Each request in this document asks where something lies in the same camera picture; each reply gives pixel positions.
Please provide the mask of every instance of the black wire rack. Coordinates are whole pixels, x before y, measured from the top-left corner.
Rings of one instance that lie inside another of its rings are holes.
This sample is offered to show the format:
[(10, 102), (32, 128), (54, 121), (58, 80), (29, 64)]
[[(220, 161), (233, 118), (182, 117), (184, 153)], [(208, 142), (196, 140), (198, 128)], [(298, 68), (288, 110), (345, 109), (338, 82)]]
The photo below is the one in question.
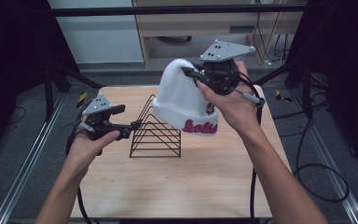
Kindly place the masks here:
[(153, 115), (154, 98), (150, 95), (139, 115), (142, 125), (133, 132), (130, 158), (180, 158), (181, 131)]

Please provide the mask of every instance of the wooden table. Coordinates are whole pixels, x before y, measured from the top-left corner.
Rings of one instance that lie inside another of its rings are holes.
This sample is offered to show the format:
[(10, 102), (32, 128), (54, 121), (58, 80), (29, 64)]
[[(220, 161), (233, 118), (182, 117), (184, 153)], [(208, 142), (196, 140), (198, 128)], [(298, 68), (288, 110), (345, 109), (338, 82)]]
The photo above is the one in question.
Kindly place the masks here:
[[(101, 93), (113, 105), (126, 105), (111, 122), (129, 124), (149, 96), (157, 95), (158, 86), (106, 87)], [(262, 128), (289, 167), (268, 105), (263, 108)], [(81, 184), (89, 217), (249, 217), (253, 165), (223, 117), (215, 136), (182, 132), (181, 141), (181, 158), (130, 158), (131, 139), (106, 147)], [(255, 216), (272, 217), (258, 181)], [(71, 217), (81, 217), (77, 205)]]

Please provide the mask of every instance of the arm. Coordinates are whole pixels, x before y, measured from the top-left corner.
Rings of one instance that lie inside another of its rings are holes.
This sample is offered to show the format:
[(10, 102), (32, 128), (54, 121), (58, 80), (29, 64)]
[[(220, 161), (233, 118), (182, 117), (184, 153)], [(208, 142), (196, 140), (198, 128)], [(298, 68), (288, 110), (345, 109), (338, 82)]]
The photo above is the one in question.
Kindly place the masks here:
[[(237, 63), (247, 74), (244, 63)], [(254, 165), (271, 213), (277, 223), (327, 223), (324, 214), (309, 194), (292, 176), (259, 126), (254, 103), (237, 92), (227, 96), (215, 94), (208, 86), (198, 83), (205, 99), (216, 105), (227, 123), (242, 139)], [(243, 92), (252, 92), (241, 83)]]
[(91, 141), (85, 132), (79, 133), (68, 157), (43, 204), (35, 223), (68, 223), (80, 182), (97, 154), (119, 136), (118, 131)]

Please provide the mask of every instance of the white knit hat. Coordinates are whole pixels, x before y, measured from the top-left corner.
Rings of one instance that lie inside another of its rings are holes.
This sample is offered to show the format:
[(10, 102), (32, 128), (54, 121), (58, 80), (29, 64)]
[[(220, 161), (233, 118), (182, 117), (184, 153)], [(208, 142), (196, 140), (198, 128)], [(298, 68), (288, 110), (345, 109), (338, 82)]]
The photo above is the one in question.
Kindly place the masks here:
[(217, 110), (205, 100), (193, 79), (185, 76), (182, 67), (194, 68), (184, 59), (176, 59), (165, 68), (158, 96), (153, 100), (153, 113), (182, 132), (213, 135), (217, 131)]

